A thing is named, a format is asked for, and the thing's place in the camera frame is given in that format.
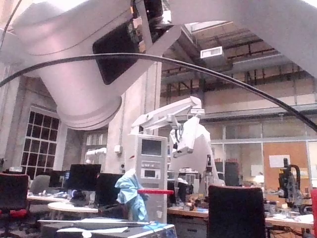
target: paper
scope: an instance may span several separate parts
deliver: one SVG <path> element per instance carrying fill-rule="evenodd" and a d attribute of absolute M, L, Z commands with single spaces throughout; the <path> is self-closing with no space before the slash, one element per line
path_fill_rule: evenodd
<path fill-rule="evenodd" d="M 127 230 L 128 227 L 122 227 L 122 228 L 112 228 L 112 229 L 104 229 L 104 230 L 92 230 L 92 231 L 87 231 L 85 229 L 80 229 L 80 228 L 65 228 L 65 229 L 60 229 L 57 232 L 90 232 L 90 233 L 95 233 L 95 234 L 108 234 L 108 233 L 122 233 L 125 230 Z"/>
<path fill-rule="evenodd" d="M 309 179 L 307 168 L 299 168 L 301 179 Z M 292 169 L 292 174 L 296 176 L 296 171 Z"/>
<path fill-rule="evenodd" d="M 263 175 L 263 165 L 251 165 L 251 176 Z"/>
<path fill-rule="evenodd" d="M 288 164 L 291 164 L 291 159 L 289 155 L 270 155 L 269 156 L 269 166 L 271 168 L 283 168 L 284 158 L 287 158 Z"/>

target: black monitor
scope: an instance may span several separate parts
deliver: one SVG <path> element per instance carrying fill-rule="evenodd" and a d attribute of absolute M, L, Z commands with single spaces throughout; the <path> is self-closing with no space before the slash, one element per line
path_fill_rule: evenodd
<path fill-rule="evenodd" d="M 52 170 L 50 174 L 49 187 L 62 188 L 65 171 Z"/>
<path fill-rule="evenodd" d="M 95 191 L 101 165 L 71 165 L 67 188 L 79 191 Z"/>
<path fill-rule="evenodd" d="M 2 173 L 7 175 L 24 175 L 25 174 L 24 172 L 9 171 L 9 170 L 3 171 Z"/>
<path fill-rule="evenodd" d="M 175 181 L 167 181 L 167 190 L 174 191 L 173 194 L 168 196 L 168 201 L 170 204 L 176 204 L 176 195 L 175 195 Z"/>
<path fill-rule="evenodd" d="M 116 203 L 120 188 L 115 183 L 121 178 L 118 174 L 99 174 L 97 178 L 95 203 L 99 206 L 108 206 Z"/>

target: black cable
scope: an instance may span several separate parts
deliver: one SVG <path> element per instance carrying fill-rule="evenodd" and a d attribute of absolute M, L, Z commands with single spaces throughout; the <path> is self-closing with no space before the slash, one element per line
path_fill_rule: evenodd
<path fill-rule="evenodd" d="M 259 90 L 249 84 L 246 84 L 242 81 L 239 81 L 237 79 L 234 79 L 232 77 L 229 77 L 227 75 L 224 75 L 222 73 L 215 72 L 211 69 L 203 68 L 194 64 L 182 62 L 175 59 L 168 59 L 165 57 L 159 57 L 159 56 L 151 56 L 147 54 L 139 54 L 139 53 L 106 53 L 106 54 L 95 54 L 95 55 L 84 55 L 84 56 L 75 56 L 75 57 L 69 57 L 64 59 L 56 59 L 52 61 L 47 61 L 43 63 L 35 64 L 31 67 L 25 68 L 23 70 L 20 70 L 13 75 L 7 77 L 2 82 L 0 82 L 0 87 L 4 86 L 6 83 L 10 82 L 11 80 L 15 79 L 16 77 L 22 76 L 26 73 L 32 72 L 34 70 L 44 68 L 51 65 L 61 64 L 61 63 L 69 63 L 69 62 L 75 62 L 75 61 L 85 61 L 85 60 L 112 60 L 112 59 L 137 59 L 137 60 L 151 60 L 151 61 L 157 61 L 162 63 L 169 63 L 174 64 L 177 66 L 181 66 L 184 68 L 188 68 L 197 72 L 201 72 L 219 79 L 222 79 L 226 82 L 232 83 L 234 85 L 239 86 L 240 88 L 246 89 L 249 92 L 252 92 L 264 99 L 267 99 L 268 101 L 278 105 L 279 107 L 283 108 L 284 110 L 288 111 L 291 115 L 295 116 L 299 120 L 301 120 L 303 123 L 305 123 L 307 126 L 309 126 L 311 129 L 313 129 L 315 132 L 317 132 L 317 125 L 312 122 L 309 118 L 307 118 L 305 115 L 297 111 L 296 109 L 292 108 L 291 106 L 287 105 L 286 103 L 282 102 L 281 100 L 267 94 L 266 92 L 263 92 L 262 90 Z"/>
<path fill-rule="evenodd" d="M 10 15 L 8 21 L 6 22 L 6 25 L 5 25 L 5 27 L 4 27 L 4 30 L 3 30 L 2 36 L 1 36 L 0 52 L 1 52 L 1 50 L 2 50 L 2 46 L 3 46 L 3 43 L 4 43 L 4 37 L 5 37 L 5 34 L 6 34 L 7 30 L 8 30 L 8 28 L 9 28 L 10 22 L 12 21 L 13 16 L 15 15 L 16 11 L 18 10 L 18 7 L 20 6 L 20 3 L 21 3 L 21 2 L 22 2 L 22 0 L 19 0 L 19 1 L 18 1 L 18 3 L 16 4 L 16 6 L 15 6 L 13 12 L 11 13 L 11 15 Z"/>

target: monitor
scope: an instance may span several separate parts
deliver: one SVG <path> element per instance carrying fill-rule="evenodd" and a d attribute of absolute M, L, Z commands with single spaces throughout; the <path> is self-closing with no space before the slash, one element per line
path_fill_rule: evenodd
<path fill-rule="evenodd" d="M 121 178 L 119 174 L 99 174 L 97 178 L 95 203 L 99 206 L 107 206 L 116 203 L 120 188 L 115 183 Z"/>
<path fill-rule="evenodd" d="M 162 142 L 160 140 L 142 139 L 141 154 L 162 156 Z"/>
<path fill-rule="evenodd" d="M 50 174 L 49 187 L 61 188 L 63 186 L 64 175 L 64 171 L 52 170 Z"/>
<path fill-rule="evenodd" d="M 176 195 L 175 195 L 175 185 L 174 185 L 175 181 L 171 180 L 171 181 L 167 181 L 167 190 L 172 190 L 174 191 L 173 194 L 168 196 L 168 201 L 170 204 L 176 204 Z"/>
<path fill-rule="evenodd" d="M 3 171 L 2 173 L 7 175 L 24 175 L 25 174 L 24 172 L 9 171 L 9 170 Z"/>
<path fill-rule="evenodd" d="M 81 191 L 95 191 L 101 165 L 71 165 L 67 188 Z"/>

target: white desk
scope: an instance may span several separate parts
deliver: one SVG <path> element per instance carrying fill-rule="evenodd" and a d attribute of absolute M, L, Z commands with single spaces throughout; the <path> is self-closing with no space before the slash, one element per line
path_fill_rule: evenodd
<path fill-rule="evenodd" d="M 53 202 L 48 204 L 51 212 L 51 219 L 55 220 L 56 212 L 58 212 L 57 219 L 60 220 L 61 212 L 79 213 L 81 218 L 84 218 L 86 214 L 98 213 L 98 209 L 89 207 L 74 207 L 74 205 L 67 202 Z"/>
<path fill-rule="evenodd" d="M 28 201 L 41 201 L 41 202 L 68 202 L 65 198 L 57 198 L 53 196 L 27 196 Z"/>

